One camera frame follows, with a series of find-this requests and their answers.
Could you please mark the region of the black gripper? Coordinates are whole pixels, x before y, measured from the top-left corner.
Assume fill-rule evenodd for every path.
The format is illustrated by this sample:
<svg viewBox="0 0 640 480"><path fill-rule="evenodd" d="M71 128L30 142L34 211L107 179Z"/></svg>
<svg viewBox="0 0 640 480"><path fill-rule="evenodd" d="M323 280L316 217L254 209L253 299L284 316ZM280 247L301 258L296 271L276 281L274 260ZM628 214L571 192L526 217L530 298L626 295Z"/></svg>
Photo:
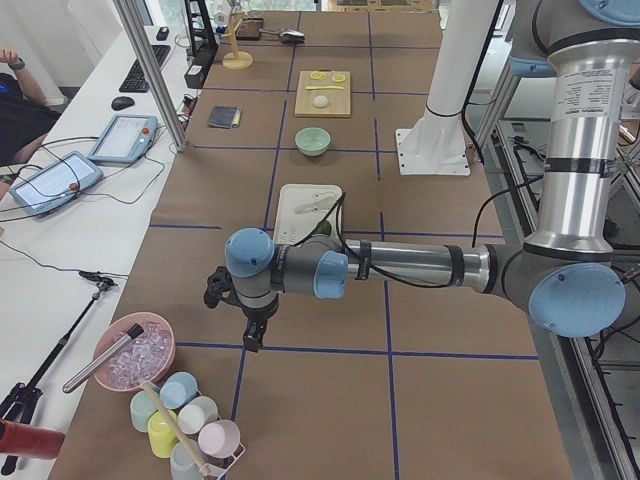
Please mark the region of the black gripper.
<svg viewBox="0 0 640 480"><path fill-rule="evenodd" d="M257 353L258 349L263 348L268 321L277 313L277 310L277 299L273 299L269 304L259 308L242 307L247 318L247 327L243 334L243 345L247 351Z"/></svg>

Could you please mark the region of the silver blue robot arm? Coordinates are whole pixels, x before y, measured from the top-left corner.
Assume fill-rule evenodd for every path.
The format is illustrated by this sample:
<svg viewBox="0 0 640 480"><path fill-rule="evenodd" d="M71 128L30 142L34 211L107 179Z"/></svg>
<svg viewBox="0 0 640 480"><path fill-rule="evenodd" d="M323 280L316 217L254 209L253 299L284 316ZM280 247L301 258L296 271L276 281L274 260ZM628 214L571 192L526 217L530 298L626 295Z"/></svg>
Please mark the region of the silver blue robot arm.
<svg viewBox="0 0 640 480"><path fill-rule="evenodd" d="M282 293L339 298L349 277L469 287L509 300L538 326L580 338L620 316L623 282L603 229L625 83L639 55L635 1L521 1L512 61L556 78L536 228L521 245L420 246L312 233L294 245L256 228L226 242L205 301L239 307L246 349L263 345Z"/></svg>

